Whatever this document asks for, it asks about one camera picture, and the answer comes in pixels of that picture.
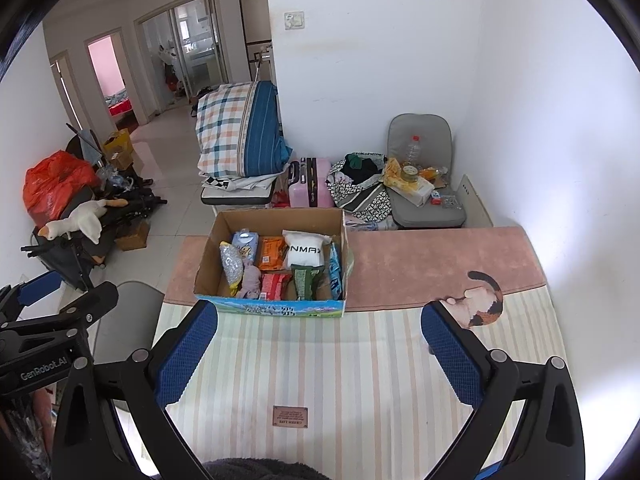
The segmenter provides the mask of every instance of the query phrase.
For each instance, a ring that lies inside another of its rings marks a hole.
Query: white bag
[[[287,230],[282,232],[282,236],[284,236],[289,246],[287,257],[284,261],[286,269],[290,269],[292,265],[305,267],[324,266],[322,246],[331,243],[330,236]]]

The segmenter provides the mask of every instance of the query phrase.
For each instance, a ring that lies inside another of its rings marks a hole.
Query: dark fleece fabric
[[[225,458],[203,467],[213,480],[330,480],[308,465],[269,458]]]

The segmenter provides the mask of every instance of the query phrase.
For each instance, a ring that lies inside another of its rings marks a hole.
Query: pink suitcase
[[[331,163],[328,158],[307,157],[294,160],[289,167],[291,207],[334,207],[326,186]]]

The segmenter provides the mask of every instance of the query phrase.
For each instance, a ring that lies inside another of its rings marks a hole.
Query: green package
[[[298,300],[316,299],[316,290],[318,290],[318,284],[322,278],[322,270],[322,267],[291,266]]]

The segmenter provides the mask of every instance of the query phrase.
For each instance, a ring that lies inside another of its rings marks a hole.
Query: gray chair
[[[118,304],[99,320],[94,346],[94,363],[126,360],[139,348],[150,349],[158,326],[164,294],[142,282],[118,285]],[[127,403],[114,404],[129,411]]]
[[[451,129],[447,121],[436,115],[403,114],[389,125],[386,152],[402,160],[406,147],[413,136],[420,136],[418,163],[424,168],[445,166],[451,168]],[[464,209],[447,209],[441,205],[427,203],[417,207],[392,189],[388,189],[391,214],[397,224],[409,229],[431,229],[460,227],[466,220]],[[454,195],[447,186],[438,192]]]

